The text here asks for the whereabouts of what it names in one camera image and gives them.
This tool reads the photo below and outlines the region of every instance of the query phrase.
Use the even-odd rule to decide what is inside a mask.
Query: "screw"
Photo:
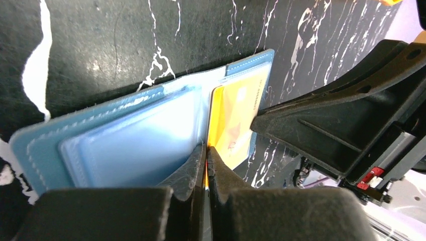
[[[386,203],[390,203],[392,201],[392,199],[393,198],[391,196],[386,195],[386,196],[384,196],[383,201],[386,202]]]

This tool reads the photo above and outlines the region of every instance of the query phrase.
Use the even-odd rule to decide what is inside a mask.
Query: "black marble surface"
[[[0,240],[36,199],[8,151],[19,128],[268,48],[266,104],[283,102],[351,69],[398,9],[374,0],[46,0],[41,11],[39,1],[0,7]],[[44,52],[27,61],[38,45]],[[254,187],[282,187],[298,158],[259,137],[235,171]]]

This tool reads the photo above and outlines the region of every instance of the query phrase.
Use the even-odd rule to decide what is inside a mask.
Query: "red component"
[[[367,175],[365,175],[362,181],[357,184],[357,187],[362,190],[367,190],[370,187],[370,184],[368,184],[368,182],[370,182],[373,177],[379,177],[384,172],[385,170],[381,169],[380,167],[374,167],[369,173],[367,173]]]

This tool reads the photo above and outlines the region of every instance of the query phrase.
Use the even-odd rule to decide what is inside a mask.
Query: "blue wallet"
[[[206,142],[214,88],[270,71],[273,57],[266,50],[21,129],[10,140],[12,151],[39,195],[67,187],[155,186]]]

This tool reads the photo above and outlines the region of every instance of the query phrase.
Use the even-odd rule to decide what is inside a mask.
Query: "yellow card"
[[[250,125],[257,115],[269,69],[258,71],[225,86],[212,94],[208,146],[218,151],[231,169],[249,154],[252,131]]]

